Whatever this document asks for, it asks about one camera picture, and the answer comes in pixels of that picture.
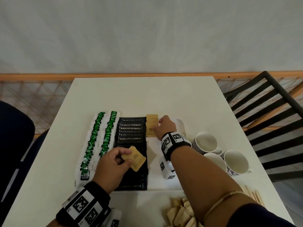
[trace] tabletop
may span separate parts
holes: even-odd
[[[257,189],[269,211],[293,223],[216,81],[199,76],[76,78],[3,226],[46,226],[55,218],[75,190],[75,167],[93,116],[104,110],[178,118],[190,141],[210,132],[223,151],[237,150],[248,159],[253,172],[235,181]]]

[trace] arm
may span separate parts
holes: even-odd
[[[162,117],[159,123],[161,125],[154,128],[159,140],[165,133],[177,131],[176,125],[168,116]],[[171,162],[195,216],[200,222],[203,222],[207,211],[224,194],[242,191],[240,186],[221,168],[189,146],[181,146],[174,150]],[[240,206],[248,203],[255,203],[255,201],[243,194],[232,196],[209,214],[205,220],[205,226],[226,226],[232,214]]]
[[[120,184],[123,175],[131,167],[132,160],[123,161],[122,154],[131,154],[131,150],[116,147],[107,152],[98,162],[95,175],[92,179],[108,194],[111,194]],[[64,227],[56,219],[52,220],[47,227]]]

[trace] gold bangle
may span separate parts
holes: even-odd
[[[220,200],[217,201],[217,202],[216,202],[216,203],[207,211],[207,213],[205,214],[204,219],[203,219],[203,225],[205,224],[205,220],[206,220],[207,216],[208,216],[208,215],[209,215],[209,214],[210,214],[218,205],[220,205],[222,202],[226,201],[227,199],[229,199],[230,197],[232,197],[232,196],[235,195],[235,194],[244,194],[244,195],[245,195],[245,193],[242,192],[242,191],[232,191],[232,192],[229,192],[229,193],[223,195],[223,197],[220,198]]]

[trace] hand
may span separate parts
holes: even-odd
[[[158,123],[160,126],[153,127],[153,130],[160,141],[165,133],[177,131],[176,124],[168,116],[163,116]]]
[[[123,162],[123,159],[118,156],[131,154],[131,152],[130,149],[123,147],[116,147],[107,152],[99,160],[92,181],[101,186],[108,194],[113,192],[119,186],[123,175],[132,164],[132,160]]]

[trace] sleeve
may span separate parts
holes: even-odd
[[[226,227],[237,226],[295,227],[292,223],[269,212],[258,204],[241,206],[230,217]]]

